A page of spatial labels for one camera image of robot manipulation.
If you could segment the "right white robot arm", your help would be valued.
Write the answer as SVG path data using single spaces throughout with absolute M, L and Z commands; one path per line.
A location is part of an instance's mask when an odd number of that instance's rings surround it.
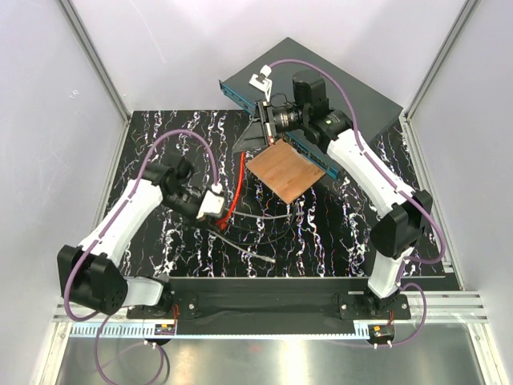
M 426 190 L 414 190 L 393 174 L 365 142 L 355 121 L 330 107 L 325 80 L 319 73 L 297 72 L 293 101 L 280 107 L 271 103 L 270 74 L 270 67 L 264 66 L 248 81 L 264 97 L 256 102 L 253 117 L 234 150 L 272 148 L 281 133 L 300 130 L 364 189 L 380 220 L 370 232 L 376 249 L 374 267 L 357 303 L 371 317 L 381 318 L 391 311 L 406 259 L 426 231 L 432 196 Z

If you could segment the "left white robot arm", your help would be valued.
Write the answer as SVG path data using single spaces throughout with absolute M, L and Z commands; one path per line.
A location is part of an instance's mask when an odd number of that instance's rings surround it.
M 89 236 L 77 246 L 64 245 L 59 250 L 59 284 L 70 319 L 80 320 L 72 304 L 106 315 L 129 306 L 145 306 L 157 318 L 172 311 L 173 298 L 165 292 L 164 281 L 125 277 L 119 266 L 128 244 L 159 206 L 196 219 L 204 193 L 188 187 L 193 173 L 192 164 L 182 156 L 173 156 L 168 164 L 148 163 L 142 177 L 127 183 L 122 196 Z

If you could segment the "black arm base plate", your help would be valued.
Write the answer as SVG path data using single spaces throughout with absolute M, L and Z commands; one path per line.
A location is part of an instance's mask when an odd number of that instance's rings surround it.
M 213 315 L 315 314 L 342 320 L 411 318 L 404 294 L 379 299 L 365 278 L 171 278 L 154 317 L 177 305 L 180 319 Z

